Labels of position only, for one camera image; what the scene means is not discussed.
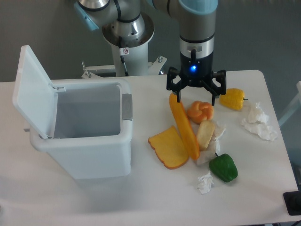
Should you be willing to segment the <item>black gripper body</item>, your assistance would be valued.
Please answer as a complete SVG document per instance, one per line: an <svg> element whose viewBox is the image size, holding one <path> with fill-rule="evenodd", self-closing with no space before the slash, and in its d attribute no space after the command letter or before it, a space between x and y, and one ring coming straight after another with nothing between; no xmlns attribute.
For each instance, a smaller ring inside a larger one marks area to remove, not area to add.
<svg viewBox="0 0 301 226"><path fill-rule="evenodd" d="M210 55L203 58L196 58L193 61L190 57L180 54L181 72L180 78L184 85L190 87L205 87L205 84L210 86L212 83L212 52Z"/></svg>

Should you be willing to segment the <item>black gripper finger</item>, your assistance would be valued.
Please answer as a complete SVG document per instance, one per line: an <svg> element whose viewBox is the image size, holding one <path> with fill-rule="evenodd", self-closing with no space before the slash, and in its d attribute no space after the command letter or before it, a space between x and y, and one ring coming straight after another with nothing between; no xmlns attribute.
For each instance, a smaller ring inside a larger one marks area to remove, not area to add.
<svg viewBox="0 0 301 226"><path fill-rule="evenodd" d="M216 98L226 94L226 70L210 72L206 75L204 88L212 94L211 105L214 105Z"/></svg>
<svg viewBox="0 0 301 226"><path fill-rule="evenodd" d="M178 82L174 82L174 79L180 78ZM188 86L188 77L182 72L174 67L168 69L166 77L166 89L172 91L176 97L177 102L181 101L181 90Z"/></svg>

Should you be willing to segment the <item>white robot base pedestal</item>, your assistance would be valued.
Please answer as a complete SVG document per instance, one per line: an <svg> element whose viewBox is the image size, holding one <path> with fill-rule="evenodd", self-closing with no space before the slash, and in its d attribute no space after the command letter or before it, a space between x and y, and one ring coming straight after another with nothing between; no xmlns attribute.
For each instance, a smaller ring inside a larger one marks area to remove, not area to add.
<svg viewBox="0 0 301 226"><path fill-rule="evenodd" d="M126 77L163 74L162 68L167 58L158 56L153 62L148 60L148 45L134 48L112 47L113 65L83 66L82 78Z"/></svg>

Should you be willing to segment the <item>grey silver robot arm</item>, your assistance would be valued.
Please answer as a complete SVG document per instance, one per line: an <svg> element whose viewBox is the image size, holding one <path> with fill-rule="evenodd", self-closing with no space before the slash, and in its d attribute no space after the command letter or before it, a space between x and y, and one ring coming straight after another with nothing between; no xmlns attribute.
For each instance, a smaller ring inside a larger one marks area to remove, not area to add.
<svg viewBox="0 0 301 226"><path fill-rule="evenodd" d="M216 0L151 0L149 4L179 24L181 68L170 67L166 88L180 97L185 87L205 88L213 98L226 94L226 71L212 70ZM101 29L111 45L117 76L148 73L152 19L139 0L78 0L78 16L88 29Z"/></svg>

